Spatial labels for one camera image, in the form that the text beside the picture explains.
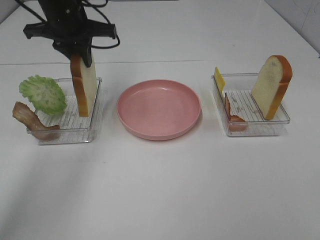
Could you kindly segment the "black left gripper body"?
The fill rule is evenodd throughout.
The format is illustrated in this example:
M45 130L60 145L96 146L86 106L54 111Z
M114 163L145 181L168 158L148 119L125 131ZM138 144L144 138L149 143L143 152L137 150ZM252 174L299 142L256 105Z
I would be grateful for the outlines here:
M57 42L73 43L74 47L78 41L91 41L94 49L112 49L116 45L98 46L92 44L94 37L116 38L116 26L112 23L105 23L91 19L67 20L57 19L33 24L27 24L23 32L27 39L32 37L43 37Z

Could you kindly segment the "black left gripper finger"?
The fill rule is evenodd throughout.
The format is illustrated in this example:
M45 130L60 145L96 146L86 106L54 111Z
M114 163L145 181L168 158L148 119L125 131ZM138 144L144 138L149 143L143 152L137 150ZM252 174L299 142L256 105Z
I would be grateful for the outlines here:
M81 56L87 68L92 65L92 42L77 41L74 47L74 53Z
M52 47L63 54L66 58L71 60L71 57L74 53L74 44L70 42L63 42L63 41L54 41L52 43Z

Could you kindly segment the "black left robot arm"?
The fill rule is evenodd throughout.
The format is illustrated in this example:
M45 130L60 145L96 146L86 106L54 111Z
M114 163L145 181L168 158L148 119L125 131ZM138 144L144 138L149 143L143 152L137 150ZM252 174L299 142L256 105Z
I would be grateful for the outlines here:
M71 59L79 55L86 67L92 65L92 48L111 49L120 45L116 25L99 9L107 5L92 4L87 0L40 0L39 5L46 17L43 19L24 3L19 4L40 20L38 23L27 24L23 32L27 39L43 37L53 40L52 47ZM93 8L105 19L105 22L88 19L85 7ZM117 43L110 46L96 46L92 44L93 37L109 37Z

